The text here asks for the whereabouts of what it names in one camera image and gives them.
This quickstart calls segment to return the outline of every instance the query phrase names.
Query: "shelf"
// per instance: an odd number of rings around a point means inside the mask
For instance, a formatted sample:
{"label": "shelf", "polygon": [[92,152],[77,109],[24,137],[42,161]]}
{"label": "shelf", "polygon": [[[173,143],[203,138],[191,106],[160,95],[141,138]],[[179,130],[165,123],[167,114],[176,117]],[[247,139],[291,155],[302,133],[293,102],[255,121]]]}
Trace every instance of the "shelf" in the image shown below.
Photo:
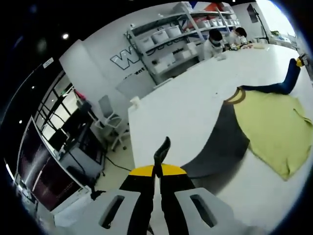
{"label": "shelf", "polygon": [[169,42],[171,42],[171,41],[174,41],[174,40],[176,40],[176,39],[178,39],[178,38],[186,37],[186,36],[191,35],[191,34],[194,34],[194,33],[197,33],[197,31],[196,31],[196,30],[193,30],[193,31],[190,31],[190,32],[182,33],[182,34],[180,34],[180,35],[177,36],[177,37],[169,38],[169,39],[167,39],[167,40],[165,40],[165,41],[163,41],[163,42],[161,42],[161,43],[155,44],[153,47],[147,49],[146,52],[148,52],[148,51],[150,51],[150,50],[152,50],[152,49],[154,49],[154,48],[157,48],[157,47],[159,47],[159,46],[161,46],[161,45],[164,45],[164,44],[166,44],[166,43],[169,43]]}
{"label": "shelf", "polygon": [[200,28],[199,30],[200,30],[200,32],[203,32],[203,31],[214,29],[214,28],[226,28],[226,26],[222,25],[222,26],[214,26],[214,27],[210,27],[210,28]]}
{"label": "shelf", "polygon": [[176,68],[177,66],[179,66],[179,65],[181,65],[181,64],[187,62],[188,60],[191,60],[191,59],[193,59],[193,58],[195,58],[195,57],[197,57],[197,56],[198,56],[198,55],[196,54],[196,55],[191,55],[191,56],[189,56],[187,59],[177,60],[175,63],[171,64],[167,69],[165,69],[165,70],[163,70],[163,71],[161,71],[161,72],[159,72],[159,73],[157,73],[157,74],[158,74],[158,75],[164,74],[164,73],[166,73],[166,72],[172,70],[173,68]]}
{"label": "shelf", "polygon": [[133,32],[134,36],[138,36],[139,34],[145,33],[151,29],[158,28],[162,25],[169,24],[173,21],[176,21],[183,16],[187,18],[187,15],[185,13],[178,13],[178,14],[160,17],[159,19],[156,19],[156,20],[151,21],[149,23],[142,24],[140,26],[136,26],[135,28],[132,28],[131,31]]}
{"label": "shelf", "polygon": [[[222,15],[232,15],[230,12],[221,11]],[[193,11],[190,12],[190,15],[193,17],[204,17],[207,15],[213,15],[213,16],[219,16],[219,13],[217,11]]]}

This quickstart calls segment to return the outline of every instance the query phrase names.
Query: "metal shelving unit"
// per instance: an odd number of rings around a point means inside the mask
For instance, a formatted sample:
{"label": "metal shelving unit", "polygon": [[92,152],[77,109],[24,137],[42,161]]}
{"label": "metal shelving unit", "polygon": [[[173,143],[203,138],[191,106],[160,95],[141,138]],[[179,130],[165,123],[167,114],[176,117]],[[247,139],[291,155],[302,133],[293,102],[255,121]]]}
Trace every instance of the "metal shelving unit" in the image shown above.
{"label": "metal shelving unit", "polygon": [[[227,32],[230,32],[230,30],[229,30],[230,26],[227,25],[227,23],[224,19],[224,16],[228,17],[230,15],[232,15],[232,13],[221,12],[221,11],[219,11],[218,8],[216,8],[216,11],[197,11],[197,12],[189,12],[187,10],[187,8],[185,8],[184,12],[182,12],[182,13],[164,16],[164,17],[156,19],[154,21],[130,28],[130,29],[128,29],[128,31],[125,35],[127,37],[127,40],[129,41],[129,43],[131,44],[131,46],[135,49],[140,60],[144,64],[145,68],[147,69],[148,73],[150,74],[150,76],[154,80],[155,84],[158,85],[159,83],[161,83],[163,81],[161,79],[161,76],[163,74],[165,74],[166,72],[170,71],[171,69],[185,63],[186,61],[197,57],[198,55],[192,55],[189,58],[186,58],[183,60],[178,60],[175,63],[173,63],[172,65],[170,65],[164,71],[157,73],[154,65],[152,64],[152,60],[149,58],[147,52],[152,51],[153,49],[156,49],[160,46],[163,46],[166,43],[172,42],[172,41],[179,39],[179,38],[184,38],[188,43],[189,42],[188,36],[192,35],[192,34],[197,34],[198,37],[200,38],[201,43],[204,43],[205,39],[204,39],[201,32],[211,30],[214,28],[226,28]],[[207,17],[207,16],[219,16],[224,25],[223,26],[210,27],[210,28],[198,28],[198,26],[197,26],[197,24],[193,18]],[[179,21],[182,21],[182,20],[189,20],[190,23],[192,24],[194,30],[192,30],[190,32],[184,32],[181,35],[174,37],[174,38],[169,38],[169,39],[167,39],[161,43],[155,44],[153,47],[151,47],[149,49],[144,49],[143,46],[141,45],[141,43],[139,41],[139,38],[140,38],[139,35],[141,35],[145,32],[148,32],[152,29],[156,29],[156,28],[161,27],[163,25],[169,24],[169,23],[174,23],[175,25],[178,25],[180,30],[183,32],[181,25],[179,24]]]}

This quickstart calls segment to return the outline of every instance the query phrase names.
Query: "cable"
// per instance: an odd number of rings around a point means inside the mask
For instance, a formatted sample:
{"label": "cable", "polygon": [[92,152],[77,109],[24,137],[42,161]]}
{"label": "cable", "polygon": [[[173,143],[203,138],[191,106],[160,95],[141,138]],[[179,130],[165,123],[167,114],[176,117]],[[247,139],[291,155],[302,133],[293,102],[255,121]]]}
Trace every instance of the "cable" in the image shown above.
{"label": "cable", "polygon": [[116,164],[115,164],[114,162],[112,162],[112,160],[111,160],[110,158],[108,158],[107,156],[105,156],[105,158],[108,159],[114,166],[116,166],[116,167],[118,167],[118,168],[121,168],[121,169],[123,169],[123,170],[131,171],[131,170],[127,169],[127,168],[124,168],[124,167],[122,167],[122,166],[116,165]]}
{"label": "cable", "polygon": [[70,151],[68,151],[68,153],[74,159],[74,161],[76,161],[76,163],[80,166],[80,168],[83,170],[84,175],[86,175],[85,169],[82,167],[82,165],[80,165],[80,163],[76,160],[76,158],[74,158],[74,156],[72,155]]}

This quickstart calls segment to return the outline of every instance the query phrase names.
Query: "yellow shirt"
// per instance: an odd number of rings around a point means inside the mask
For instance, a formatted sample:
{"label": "yellow shirt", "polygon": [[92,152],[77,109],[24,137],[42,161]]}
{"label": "yellow shirt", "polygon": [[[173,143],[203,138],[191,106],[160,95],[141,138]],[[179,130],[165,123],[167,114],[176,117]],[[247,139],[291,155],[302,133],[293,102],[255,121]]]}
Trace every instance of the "yellow shirt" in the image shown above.
{"label": "yellow shirt", "polygon": [[[242,131],[250,139],[250,149],[287,180],[309,156],[312,122],[305,117],[297,98],[258,91],[245,93],[234,109]],[[231,101],[241,95],[242,91]]]}

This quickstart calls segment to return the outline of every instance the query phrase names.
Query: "floor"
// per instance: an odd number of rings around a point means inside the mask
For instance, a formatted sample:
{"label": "floor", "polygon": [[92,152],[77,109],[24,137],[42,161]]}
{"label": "floor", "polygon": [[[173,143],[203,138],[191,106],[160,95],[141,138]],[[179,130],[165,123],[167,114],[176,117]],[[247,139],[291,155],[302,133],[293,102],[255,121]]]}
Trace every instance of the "floor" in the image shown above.
{"label": "floor", "polygon": [[[114,162],[116,165],[122,166],[129,170],[134,169],[134,158],[133,150],[130,137],[125,137],[124,144],[127,149],[123,149],[121,145],[118,145],[115,149],[115,152],[109,151],[107,157]],[[129,171],[120,169],[114,166],[108,159],[106,159],[105,169],[103,171],[105,176],[100,175],[95,190],[111,190],[119,188],[126,177],[128,176]]]}

